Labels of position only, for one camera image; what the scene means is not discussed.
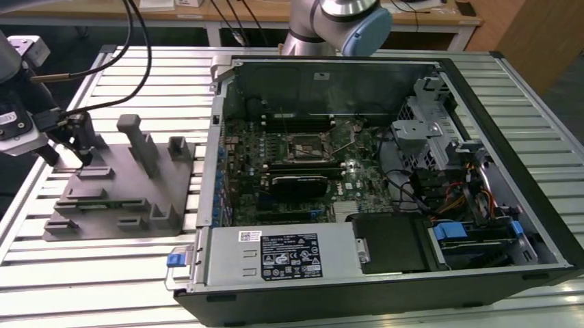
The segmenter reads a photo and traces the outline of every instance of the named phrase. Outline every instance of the slotted aluminum surface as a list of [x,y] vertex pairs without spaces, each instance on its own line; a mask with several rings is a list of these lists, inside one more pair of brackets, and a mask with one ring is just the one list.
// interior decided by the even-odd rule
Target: slotted aluminum surface
[[[137,113],[141,128],[164,142],[184,135],[199,144],[191,178],[185,229],[196,219],[203,174],[205,129],[211,111],[208,65],[213,55],[244,54],[237,49],[154,48],[146,87],[125,104],[92,112],[93,124],[108,143],[125,138],[114,133],[122,113]],[[273,55],[252,50],[245,54]],[[487,53],[382,51],[384,57],[450,57],[486,106],[527,169],[550,198],[565,223],[584,244],[582,149],[563,132],[518,78]],[[96,64],[106,60],[98,56]],[[144,71],[145,52],[132,48],[100,77],[86,80],[73,99],[78,106],[124,96]],[[462,117],[473,134],[473,127]],[[66,183],[69,169],[50,169],[40,162],[22,186],[13,208],[0,225],[6,236],[0,247],[0,327],[199,327],[196,319],[173,302],[164,287],[165,254],[193,235],[104,241],[41,240],[42,225]],[[175,270],[180,281],[187,272]],[[387,316],[362,316],[272,325],[271,327],[584,327],[584,280],[539,287],[490,306],[444,309]]]

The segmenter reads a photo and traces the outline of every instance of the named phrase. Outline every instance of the colored wires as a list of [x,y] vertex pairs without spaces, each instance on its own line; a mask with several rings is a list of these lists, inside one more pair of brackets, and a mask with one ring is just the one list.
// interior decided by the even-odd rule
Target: colored wires
[[493,194],[486,189],[481,189],[481,194],[485,195],[485,197],[486,197],[487,211],[489,211],[490,218],[494,218],[494,197],[493,197]]
[[[452,210],[454,208],[459,208],[462,205],[465,205],[466,198],[463,196],[459,196],[454,201],[450,203],[446,203],[438,210],[435,211],[438,214],[446,213],[448,210]],[[434,215],[430,217],[431,221],[435,221],[438,217]]]
[[451,192],[452,187],[459,186],[459,185],[462,185],[462,182],[450,183],[450,186],[447,186],[447,188],[446,188],[446,202],[450,198],[450,192]]

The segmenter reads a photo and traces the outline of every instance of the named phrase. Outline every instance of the metal rail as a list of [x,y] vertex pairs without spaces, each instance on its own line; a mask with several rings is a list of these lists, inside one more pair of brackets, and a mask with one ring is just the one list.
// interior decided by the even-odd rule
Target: metal rail
[[[92,112],[93,124],[108,143],[125,142],[116,132],[122,113],[137,113],[141,129],[154,141],[184,135],[204,145],[212,94],[208,91],[211,58],[219,54],[273,55],[273,49],[204,49],[157,47],[152,77],[140,95],[125,104]],[[100,54],[100,60],[110,54]],[[584,245],[584,151],[581,145],[537,98],[519,76],[487,53],[382,51],[383,57],[448,57],[493,116],[545,195],[550,198],[579,244]],[[84,83],[77,106],[124,96],[138,82],[145,65],[142,47],[133,47],[117,65]],[[470,135],[473,127],[462,116]],[[36,164],[18,193],[13,211],[0,225],[0,327],[201,327],[173,302],[164,287],[165,254],[193,240],[197,191],[204,147],[196,159],[187,201],[185,233],[177,237],[102,241],[41,240],[72,169]],[[173,270],[175,282],[188,276]],[[581,327],[584,280],[539,287],[490,306],[407,312],[386,316],[336,318],[277,327]]]

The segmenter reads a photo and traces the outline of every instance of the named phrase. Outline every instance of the black cable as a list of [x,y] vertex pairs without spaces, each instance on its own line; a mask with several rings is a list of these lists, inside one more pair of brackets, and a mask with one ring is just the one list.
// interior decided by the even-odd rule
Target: black cable
[[[45,83],[50,83],[50,82],[62,82],[62,81],[70,81],[70,80],[76,80],[80,79],[88,75],[92,75],[97,72],[101,72],[105,68],[109,68],[116,62],[118,62],[118,60],[124,57],[125,52],[128,51],[129,48],[129,41],[133,35],[133,19],[130,16],[130,10],[129,10],[129,6],[128,3],[125,2],[125,0],[121,0],[124,7],[125,7],[125,17],[128,20],[128,32],[126,32],[126,36],[125,36],[125,42],[124,42],[124,46],[121,48],[121,51],[118,52],[117,56],[113,57],[105,64],[102,64],[100,67],[94,67],[89,70],[85,70],[82,72],[77,72],[77,73],[65,73],[65,74],[50,74],[50,75],[41,75],[37,77],[33,77],[30,80],[38,80],[38,82],[45,82]],[[52,76],[54,75],[60,75],[61,77],[58,79],[52,80]]]
[[396,184],[395,182],[392,182],[391,181],[391,179],[387,179],[387,182],[399,190],[399,191],[402,191],[404,194],[406,194],[406,196],[407,197],[410,197],[410,199],[415,202],[415,204],[418,205],[418,207],[419,207],[419,210],[424,213],[424,214],[428,214],[428,215],[434,215],[434,216],[438,216],[439,214],[438,213],[435,213],[428,207],[427,207],[427,205],[422,202],[422,200],[419,199],[419,198],[416,198],[414,195],[412,195],[412,193],[410,193],[404,188],[402,188],[400,186],[399,186],[399,184]]
[[235,35],[239,35],[239,33],[235,31],[233,27],[231,26],[231,24],[228,23],[225,17],[223,16],[223,13],[220,12],[220,9],[219,9],[219,7],[217,7],[217,5],[216,5],[216,3],[215,3],[215,0],[211,0],[211,5],[215,7],[215,10],[217,11],[217,14],[219,14],[219,16],[220,16],[220,19],[223,19],[223,22],[225,23],[227,28],[228,28],[228,30],[231,31],[231,34],[232,34],[233,37],[235,37]]
[[376,151],[372,154],[374,159],[378,159],[380,156],[380,146],[383,145],[384,139],[387,138],[387,133],[390,133],[390,132],[391,132],[391,127],[388,126],[384,128],[384,131],[380,134],[380,140],[379,140],[379,144],[376,146]]
[[128,3],[125,2],[125,0],[121,0],[121,2],[122,2],[124,7],[125,7],[125,16],[128,19],[128,36],[125,37],[125,42],[124,42],[124,46],[121,48],[121,51],[118,52],[117,56],[108,63],[102,64],[100,67],[85,70],[84,72],[70,73],[69,79],[80,79],[88,75],[92,75],[97,72],[101,72],[105,68],[109,68],[121,59],[121,57],[124,57],[124,54],[129,49],[130,37],[133,35],[133,19],[130,16],[130,10],[129,10]]
[[387,175],[391,172],[399,172],[404,176],[410,176],[411,175],[411,172],[407,171],[406,169],[390,169],[387,172],[384,172],[384,175]]
[[392,2],[392,0],[390,0],[390,1],[391,1],[391,4],[395,6],[395,8],[398,8],[399,11],[402,11],[402,12],[412,12],[412,16],[415,18],[415,33],[418,33],[418,31],[419,31],[418,14],[428,14],[430,12],[419,12],[419,11],[416,11],[415,9],[412,9],[411,5],[407,2],[404,2],[404,4],[406,4],[407,7],[410,7],[411,10],[400,9],[398,7],[398,5],[395,5],[395,2]]
[[130,94],[126,95],[124,98],[121,98],[118,100],[114,100],[114,101],[110,101],[110,102],[104,102],[102,104],[90,105],[90,106],[86,106],[86,107],[81,107],[81,108],[73,109],[72,111],[68,111],[68,112],[61,114],[61,116],[64,118],[68,117],[68,116],[72,116],[72,115],[76,115],[76,114],[92,111],[93,109],[98,109],[98,108],[104,108],[104,107],[109,107],[109,106],[114,106],[114,105],[122,104],[124,102],[130,100],[137,95],[138,91],[144,87],[145,81],[148,80],[149,72],[150,72],[150,69],[152,69],[152,46],[150,46],[150,41],[149,41],[149,33],[148,33],[148,29],[145,27],[142,15],[138,13],[138,10],[137,10],[137,7],[136,7],[136,4],[134,4],[133,0],[122,0],[122,1],[128,2],[128,5],[130,6],[130,9],[133,10],[133,13],[136,14],[138,24],[140,24],[140,26],[142,28],[144,43],[145,43],[145,52],[148,54],[148,61],[146,61],[146,64],[145,64],[145,72],[144,72],[142,79],[138,82],[138,84],[136,86],[136,89],[133,89]]
[[227,2],[228,7],[231,8],[231,12],[233,13],[235,20],[237,21],[239,30],[240,30],[240,36],[243,37],[243,41],[245,43],[244,46],[249,46],[248,40],[247,40],[247,36],[245,36],[245,31],[243,31],[243,25],[241,25],[240,20],[239,20],[237,12],[235,12],[235,9],[233,9],[233,6],[231,4],[231,1],[225,0],[225,2]]
[[269,47],[268,42],[267,42],[265,32],[263,31],[261,26],[259,25],[259,21],[255,18],[253,12],[251,11],[251,8],[248,7],[245,0],[240,0],[240,2],[243,2],[243,5],[247,8],[248,14],[253,18],[253,22],[257,25],[259,32],[261,33],[263,43],[265,44],[265,47]]

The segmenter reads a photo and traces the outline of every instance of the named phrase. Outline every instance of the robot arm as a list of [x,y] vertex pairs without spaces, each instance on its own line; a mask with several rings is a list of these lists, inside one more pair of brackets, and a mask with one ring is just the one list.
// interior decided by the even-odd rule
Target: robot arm
[[283,55],[370,56],[391,29],[379,0],[293,0]]
[[[49,2],[56,0],[0,0],[0,14]],[[46,87],[30,82],[33,68],[0,32],[0,152],[13,156],[36,152],[54,165],[58,154],[48,146],[50,139],[86,164],[93,134],[90,117],[85,113],[56,123],[61,109]]]

